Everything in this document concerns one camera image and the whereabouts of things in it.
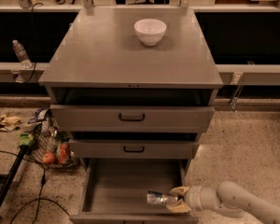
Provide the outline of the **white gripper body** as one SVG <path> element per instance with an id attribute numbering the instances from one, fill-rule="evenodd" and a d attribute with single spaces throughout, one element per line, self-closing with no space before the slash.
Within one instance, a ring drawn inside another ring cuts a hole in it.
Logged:
<path id="1" fill-rule="evenodd" d="M 184 195 L 185 203 L 191 208 L 196 211 L 204 210 L 203 201 L 202 201 L 202 194 L 203 187 L 202 186 L 192 186 Z"/>

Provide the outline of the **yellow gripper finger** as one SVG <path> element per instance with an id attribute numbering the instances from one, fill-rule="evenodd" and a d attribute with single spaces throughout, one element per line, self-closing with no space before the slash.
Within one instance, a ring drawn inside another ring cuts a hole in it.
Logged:
<path id="1" fill-rule="evenodd" d="M 177 202 L 169 203 L 166 205 L 166 208 L 175 214 L 185 214 L 191 210 L 184 200 L 178 200 Z"/>
<path id="2" fill-rule="evenodd" d="M 174 196 L 184 196 L 189 191 L 189 187 L 176 187 L 169 191 L 171 195 Z"/>

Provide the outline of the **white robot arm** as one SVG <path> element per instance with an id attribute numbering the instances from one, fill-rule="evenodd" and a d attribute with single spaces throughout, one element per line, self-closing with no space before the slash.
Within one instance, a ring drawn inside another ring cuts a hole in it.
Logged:
<path id="1" fill-rule="evenodd" d="M 176 214 L 211 210 L 224 217 L 241 218 L 244 213 L 263 224 L 280 224 L 280 206 L 269 203 L 231 181 L 224 181 L 217 188 L 202 186 L 177 187 L 170 190 L 176 200 L 166 208 Z"/>

